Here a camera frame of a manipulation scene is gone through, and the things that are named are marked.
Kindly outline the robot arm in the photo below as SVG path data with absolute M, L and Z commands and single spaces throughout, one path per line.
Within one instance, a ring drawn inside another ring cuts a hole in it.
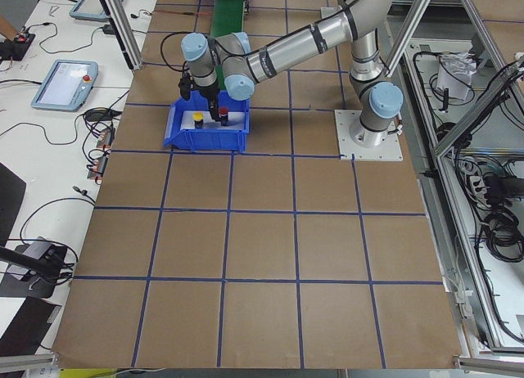
M 219 109 L 217 66 L 222 68 L 228 95 L 244 101 L 253 95 L 256 84 L 349 42 L 353 58 L 350 82 L 362 104 L 359 118 L 350 126 L 350 137 L 362 147 L 381 145 L 404 100 L 400 89 L 385 79 L 376 38 L 377 27 L 385 20 L 392 0 L 337 1 L 337 10 L 330 16 L 255 51 L 249 48 L 244 32 L 216 38 L 187 34 L 181 42 L 187 63 L 179 81 L 181 97 L 189 100 L 191 92 L 197 90 L 208 101 L 208 109 L 216 118 Z

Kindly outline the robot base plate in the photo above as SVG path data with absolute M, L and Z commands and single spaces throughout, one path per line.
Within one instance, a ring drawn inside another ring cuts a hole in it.
M 342 160 L 400 162 L 403 155 L 393 121 L 379 133 L 360 124 L 360 110 L 335 110 L 339 156 Z

